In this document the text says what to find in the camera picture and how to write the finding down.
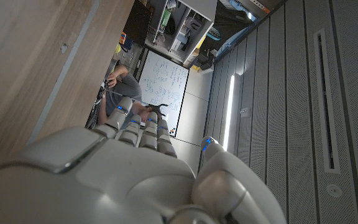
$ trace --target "robotic hand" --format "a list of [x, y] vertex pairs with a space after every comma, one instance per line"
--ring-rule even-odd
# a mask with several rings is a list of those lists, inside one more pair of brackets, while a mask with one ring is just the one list
[[0, 165], [0, 223], [285, 223], [275, 197], [238, 158], [205, 137], [197, 178], [151, 113], [115, 140], [132, 101], [105, 125], [70, 128]]

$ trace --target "light strip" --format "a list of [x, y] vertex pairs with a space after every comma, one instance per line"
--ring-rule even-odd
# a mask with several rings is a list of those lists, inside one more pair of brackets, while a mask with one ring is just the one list
[[225, 151], [227, 151], [227, 145], [229, 144], [229, 129], [230, 129], [231, 109], [233, 105], [233, 91], [234, 91], [234, 75], [232, 75], [230, 79], [229, 102], [227, 104], [227, 113], [226, 113], [226, 127], [224, 128], [223, 149]]

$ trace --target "person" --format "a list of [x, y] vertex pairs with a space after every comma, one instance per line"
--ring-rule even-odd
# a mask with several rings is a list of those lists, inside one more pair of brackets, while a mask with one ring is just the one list
[[[133, 100], [142, 101], [142, 89], [140, 85], [130, 74], [127, 68], [124, 65], [116, 65], [114, 71], [106, 79], [107, 86], [109, 90], [120, 93], [125, 96], [131, 97]], [[104, 124], [107, 121], [107, 118], [110, 114], [116, 109], [119, 102], [123, 99], [123, 96], [120, 96], [111, 91], [105, 91], [98, 115], [98, 124]], [[148, 115], [153, 111], [157, 114], [157, 119], [160, 121], [162, 119], [162, 113], [160, 106], [148, 105], [143, 106], [140, 102], [133, 101], [131, 111], [128, 113], [127, 118], [122, 125], [122, 128], [125, 128], [128, 122], [131, 121], [131, 118], [134, 114], [138, 114], [142, 122], [146, 122]]]

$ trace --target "shelf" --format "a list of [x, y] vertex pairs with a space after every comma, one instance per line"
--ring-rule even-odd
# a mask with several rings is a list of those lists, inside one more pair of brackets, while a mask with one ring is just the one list
[[180, 0], [185, 6], [196, 11], [205, 19], [214, 22], [218, 0]]
[[177, 29], [179, 27], [179, 23], [184, 15], [186, 9], [188, 9], [188, 7], [185, 6], [184, 4], [182, 4], [179, 8], [176, 8], [175, 10], [172, 11], [171, 18], [175, 21], [175, 29]]
[[201, 42], [201, 39], [208, 33], [209, 29], [213, 26], [213, 22], [205, 21], [200, 31], [196, 35], [190, 37], [190, 43], [187, 48], [187, 54], [185, 61], [190, 58], [191, 54], [196, 50], [197, 45]]
[[165, 35], [165, 42], [162, 42], [162, 41], [157, 42], [156, 41], [155, 44], [153, 44], [152, 39], [153, 39], [153, 35], [148, 34], [148, 36], [146, 38], [146, 42], [145, 42], [146, 45], [149, 46], [151, 49], [161, 52], [164, 55], [169, 56], [181, 63], [183, 63], [185, 61], [186, 52], [184, 52], [182, 50], [168, 51], [168, 48], [170, 47], [170, 43], [173, 41], [172, 37]]
[[164, 7], [162, 8], [162, 13], [161, 13], [161, 15], [160, 15], [160, 19], [158, 20], [158, 24], [157, 24], [157, 27], [156, 27], [156, 28], [157, 28], [157, 31], [156, 31], [155, 34], [154, 34], [153, 42], [154, 42], [154, 40], [155, 40], [155, 38], [156, 38], [158, 32], [160, 32], [160, 24], [161, 24], [161, 21], [162, 21], [162, 16], [164, 15], [164, 10], [165, 10], [165, 8], [167, 7], [167, 3], [168, 3], [168, 0], [165, 0]]
[[[183, 25], [185, 24], [186, 18], [188, 17], [190, 11], [191, 11], [191, 9], [190, 9], [189, 7], [187, 7], [186, 10], [185, 10], [185, 12], [183, 13], [183, 15], [182, 15], [182, 17], [181, 17], [181, 19], [180, 19], [179, 25], [177, 26], [177, 29], [176, 29], [176, 31], [175, 31], [175, 34], [173, 35], [173, 40], [174, 40], [174, 41], [175, 41], [175, 39], [178, 37], [181, 28], [182, 28]], [[168, 48], [169, 50], [172, 49], [174, 41], [172, 41], [171, 46]]]

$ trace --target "wooden table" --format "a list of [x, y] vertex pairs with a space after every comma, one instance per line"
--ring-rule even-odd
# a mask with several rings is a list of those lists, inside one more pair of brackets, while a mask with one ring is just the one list
[[85, 125], [133, 2], [0, 0], [0, 161]]

